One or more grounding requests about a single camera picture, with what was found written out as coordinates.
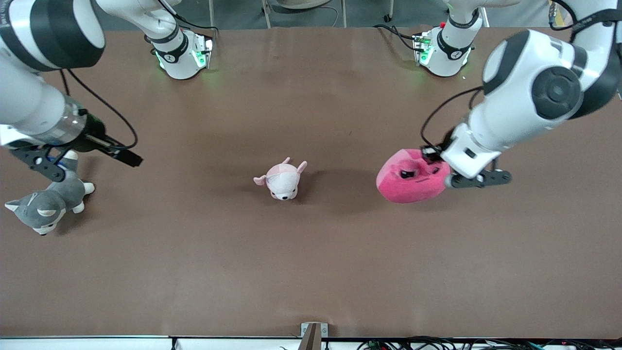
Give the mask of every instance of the metal bracket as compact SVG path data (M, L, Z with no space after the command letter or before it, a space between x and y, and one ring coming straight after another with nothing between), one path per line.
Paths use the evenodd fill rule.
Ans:
M320 331L322 334L323 338L326 338L328 336L328 323L322 323L322 322L305 322L305 323L301 323L300 324L300 336L304 337L305 336L305 332L307 331L307 328L309 328L309 326L311 324L318 324L320 326Z
M495 169L482 170L474 179L467 179L460 174L454 174L450 178L450 187L453 188L484 188L486 186L505 185L512 181L509 171Z
M298 350L320 350L322 338L328 337L328 323L306 322L300 325L302 340Z
M61 182L65 179L65 170L59 166L60 160L71 149L70 146L58 147L60 154L56 158L50 155L51 146L28 146L12 149L11 154L26 163L31 170L41 173L51 181Z

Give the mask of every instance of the gray stuffed cat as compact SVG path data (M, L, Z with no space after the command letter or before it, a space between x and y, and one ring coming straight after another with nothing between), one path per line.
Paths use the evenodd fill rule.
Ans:
M60 165L65 168L65 179L62 182L53 182L43 191L4 204L21 222L32 227L40 235L45 235L56 228L56 224L68 210L76 214L82 212L84 210L82 199L95 191L92 183L82 182L76 174L78 153L67 152Z

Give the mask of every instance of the metal table leg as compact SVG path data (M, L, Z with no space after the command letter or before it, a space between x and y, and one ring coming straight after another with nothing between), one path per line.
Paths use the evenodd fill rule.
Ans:
M210 5L210 27L214 26L214 0L209 0Z
M391 0L391 4L389 5L389 14L384 15L384 21L385 22L391 22L391 20L393 19L393 4L394 4L395 0Z
M346 0L341 0L341 16L343 17L343 27L348 27L348 21L346 20Z
M261 8L264 10L266 24L268 26L268 29L270 29L272 28L272 24L270 23L270 4L268 4L268 0L261 0Z

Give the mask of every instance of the brown tabletop surface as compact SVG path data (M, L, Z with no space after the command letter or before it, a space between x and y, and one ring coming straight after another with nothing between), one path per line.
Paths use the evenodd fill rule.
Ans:
M0 334L286 336L324 321L333 336L617 338L617 97L504 153L510 186L409 205L376 190L385 160L419 147L424 118L480 85L488 54L519 30L483 29L450 78L386 31L223 31L212 69L187 81L159 70L142 33L107 33L101 61L76 73L134 123L144 163L81 154L97 190L45 237L2 208ZM253 177L288 156L309 166L298 198L280 202ZM49 183L6 150L0 161L2 202Z

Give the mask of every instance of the pink plush toy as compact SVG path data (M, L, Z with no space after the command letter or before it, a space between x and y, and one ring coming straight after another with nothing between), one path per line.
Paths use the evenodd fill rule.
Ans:
M283 163L271 167L266 175L256 177L253 181L259 186L266 185L274 199L286 201L296 198L300 174L307 167L307 162L302 162L298 168L288 163L289 157Z
M376 187L394 203L423 201L445 190L449 172L446 162L428 164L418 149L401 149L378 172Z

